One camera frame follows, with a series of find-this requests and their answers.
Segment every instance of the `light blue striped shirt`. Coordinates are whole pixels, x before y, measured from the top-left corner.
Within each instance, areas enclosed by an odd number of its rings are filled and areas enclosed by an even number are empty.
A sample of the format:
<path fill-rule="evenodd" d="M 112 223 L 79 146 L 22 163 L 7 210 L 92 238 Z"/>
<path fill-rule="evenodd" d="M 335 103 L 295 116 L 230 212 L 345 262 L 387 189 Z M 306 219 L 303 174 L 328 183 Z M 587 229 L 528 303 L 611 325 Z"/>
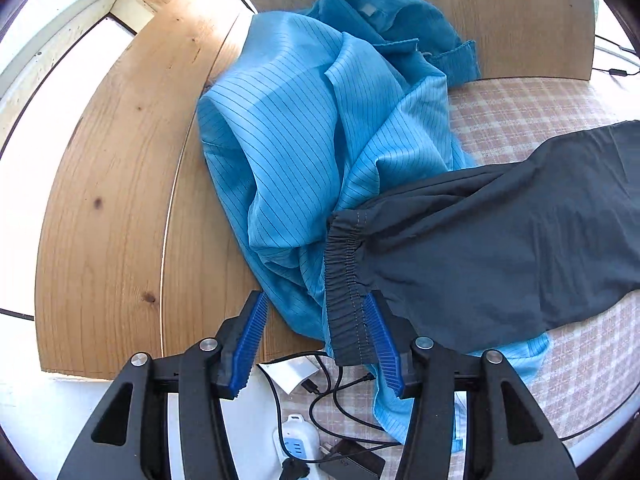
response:
<path fill-rule="evenodd" d="M 318 0 L 304 14 L 254 16 L 197 114 L 241 251 L 293 330 L 330 348 L 331 212 L 473 165 L 449 127 L 447 86 L 479 75 L 475 43 L 423 0 Z M 378 399 L 376 416 L 394 427 Z"/>

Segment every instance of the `power strip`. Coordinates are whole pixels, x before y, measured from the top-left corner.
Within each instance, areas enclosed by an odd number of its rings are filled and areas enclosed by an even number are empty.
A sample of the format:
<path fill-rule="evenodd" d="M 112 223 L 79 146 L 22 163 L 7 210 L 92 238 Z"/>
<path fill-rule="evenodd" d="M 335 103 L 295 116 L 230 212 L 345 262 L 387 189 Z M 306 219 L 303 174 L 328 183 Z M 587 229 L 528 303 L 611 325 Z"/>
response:
<path fill-rule="evenodd" d="M 318 430 L 309 424 L 299 413 L 289 415 L 287 421 L 282 425 L 282 437 L 284 444 L 293 456 L 305 460 L 318 460 L 322 458 L 320 451 L 320 437 Z M 280 463 L 289 458 L 280 445 L 278 430 L 273 432 L 273 443 L 278 453 Z M 328 480 L 327 474 L 318 468 L 318 464 L 307 464 L 309 475 L 306 480 Z"/>

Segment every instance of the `black charger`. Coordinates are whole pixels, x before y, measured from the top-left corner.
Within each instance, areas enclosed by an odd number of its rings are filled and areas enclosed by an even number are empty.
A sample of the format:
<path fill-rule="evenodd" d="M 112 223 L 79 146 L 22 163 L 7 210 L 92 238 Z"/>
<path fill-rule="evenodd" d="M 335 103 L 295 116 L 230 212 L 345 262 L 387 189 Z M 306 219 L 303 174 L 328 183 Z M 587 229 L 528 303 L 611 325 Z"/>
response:
<path fill-rule="evenodd" d="M 318 467 L 335 480 L 380 480 L 385 459 L 362 447 L 353 440 L 342 439 L 331 448 L 326 458 L 341 455 L 342 458 L 321 462 Z"/>

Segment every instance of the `plaid tablecloth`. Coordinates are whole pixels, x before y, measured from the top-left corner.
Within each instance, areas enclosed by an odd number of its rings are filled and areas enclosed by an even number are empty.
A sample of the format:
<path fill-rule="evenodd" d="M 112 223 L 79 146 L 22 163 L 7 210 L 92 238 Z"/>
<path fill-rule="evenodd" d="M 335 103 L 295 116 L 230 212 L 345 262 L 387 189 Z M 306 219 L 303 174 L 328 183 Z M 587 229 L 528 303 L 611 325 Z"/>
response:
<path fill-rule="evenodd" d="M 599 73 L 594 73 L 591 82 L 552 78 L 481 80 L 451 92 L 450 120 L 463 147 L 479 164 L 514 162 L 527 158 L 549 137 L 639 119 L 639 92 L 640 85 L 635 82 L 622 86 L 611 76 Z M 640 380 L 639 306 L 640 291 L 636 291 L 599 316 L 550 332 L 553 348 L 530 390 L 559 436 L 600 420 Z M 330 360 L 325 362 L 335 379 L 337 369 Z M 343 383 L 366 372 L 364 367 L 346 368 Z M 321 377 L 318 374 L 314 378 L 324 385 Z M 290 396 L 281 396 L 284 413 L 301 413 L 308 420 L 312 399 L 297 388 Z M 341 392 L 340 401 L 349 412 L 374 422 L 370 413 L 372 383 Z M 388 439 L 384 433 L 342 416 L 330 399 L 320 402 L 314 414 L 336 433 Z M 568 441 L 567 446 L 588 434 Z M 323 434 L 321 441 L 333 444 L 337 439 Z M 386 460 L 383 479 L 393 479 L 402 447 L 377 453 Z M 449 478 L 461 478 L 463 467 L 464 454 L 454 454 Z"/>

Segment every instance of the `dark gray pants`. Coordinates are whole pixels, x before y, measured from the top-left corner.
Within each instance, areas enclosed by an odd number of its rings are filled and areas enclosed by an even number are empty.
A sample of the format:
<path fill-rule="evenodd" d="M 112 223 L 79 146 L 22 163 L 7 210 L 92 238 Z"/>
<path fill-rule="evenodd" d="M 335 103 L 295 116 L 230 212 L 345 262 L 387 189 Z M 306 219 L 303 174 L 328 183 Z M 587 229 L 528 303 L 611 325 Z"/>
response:
<path fill-rule="evenodd" d="M 361 307 L 374 289 L 419 335 L 460 352 L 595 316 L 640 288 L 640 122 L 338 212 L 325 264 L 341 365 L 377 362 Z"/>

